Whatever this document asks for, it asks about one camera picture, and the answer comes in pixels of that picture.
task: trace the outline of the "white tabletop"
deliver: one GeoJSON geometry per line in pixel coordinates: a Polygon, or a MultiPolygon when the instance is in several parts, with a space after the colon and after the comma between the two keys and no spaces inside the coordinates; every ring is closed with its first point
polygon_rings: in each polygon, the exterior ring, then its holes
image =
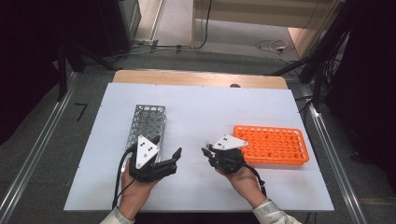
{"type": "Polygon", "coordinates": [[[332,211],[332,201],[291,91],[149,84],[108,84],[64,210],[110,210],[117,169],[136,105],[165,105],[163,160],[182,147],[177,173],[164,178],[142,211],[231,212],[251,207],[203,155],[233,126],[297,128],[310,160],[304,165],[264,165],[258,172],[268,197],[284,210],[332,211]]]}

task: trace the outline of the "white sleeve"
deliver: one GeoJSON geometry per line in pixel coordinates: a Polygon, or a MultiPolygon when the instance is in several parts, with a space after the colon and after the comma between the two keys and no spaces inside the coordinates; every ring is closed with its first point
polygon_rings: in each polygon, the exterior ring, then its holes
{"type": "Polygon", "coordinates": [[[271,199],[266,199],[253,209],[253,214],[261,224],[301,224],[294,217],[288,216],[271,199]]]}
{"type": "Polygon", "coordinates": [[[131,221],[124,217],[119,211],[118,207],[115,207],[113,211],[101,222],[101,224],[134,224],[134,220],[131,221]]]}

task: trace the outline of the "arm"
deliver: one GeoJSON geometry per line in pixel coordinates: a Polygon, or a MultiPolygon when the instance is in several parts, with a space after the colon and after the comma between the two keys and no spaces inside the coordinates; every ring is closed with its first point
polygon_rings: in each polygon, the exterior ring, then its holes
{"type": "MultiPolygon", "coordinates": [[[[129,161],[126,162],[125,170],[129,170],[129,161]]],[[[127,172],[122,173],[121,188],[124,189],[132,181],[134,181],[134,179],[128,175],[127,172]]],[[[137,180],[134,181],[134,183],[121,194],[120,206],[115,207],[113,211],[111,211],[111,213],[101,222],[101,224],[134,223],[134,217],[148,200],[151,190],[159,181],[160,180],[157,180],[151,183],[140,183],[137,180]]]]}
{"type": "Polygon", "coordinates": [[[253,208],[253,214],[261,224],[299,224],[294,217],[288,216],[275,203],[262,194],[256,176],[242,167],[237,173],[226,175],[233,188],[247,200],[253,208]]]}

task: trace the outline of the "orange object on floor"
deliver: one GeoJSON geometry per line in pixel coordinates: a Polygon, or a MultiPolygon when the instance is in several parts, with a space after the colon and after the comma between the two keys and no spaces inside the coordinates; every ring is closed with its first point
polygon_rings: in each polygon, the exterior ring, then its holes
{"type": "Polygon", "coordinates": [[[248,142],[241,147],[247,162],[302,165],[309,161],[298,129],[236,125],[233,136],[248,142]]]}

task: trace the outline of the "black glove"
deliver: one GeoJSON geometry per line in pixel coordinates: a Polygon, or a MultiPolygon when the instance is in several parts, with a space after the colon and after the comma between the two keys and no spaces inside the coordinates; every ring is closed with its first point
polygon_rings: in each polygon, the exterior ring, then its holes
{"type": "Polygon", "coordinates": [[[212,145],[208,145],[208,149],[202,148],[202,151],[209,158],[210,165],[225,175],[238,172],[246,164],[244,155],[242,155],[242,151],[239,148],[219,150],[214,149],[212,145]]]}
{"type": "MultiPolygon", "coordinates": [[[[160,136],[155,136],[150,140],[154,145],[160,142],[160,136]]],[[[176,162],[181,156],[181,147],[173,154],[172,159],[167,161],[155,162],[156,157],[151,158],[142,168],[136,169],[137,143],[133,144],[128,150],[132,152],[129,163],[129,175],[142,183],[153,182],[172,175],[177,170],[176,162]]]]}

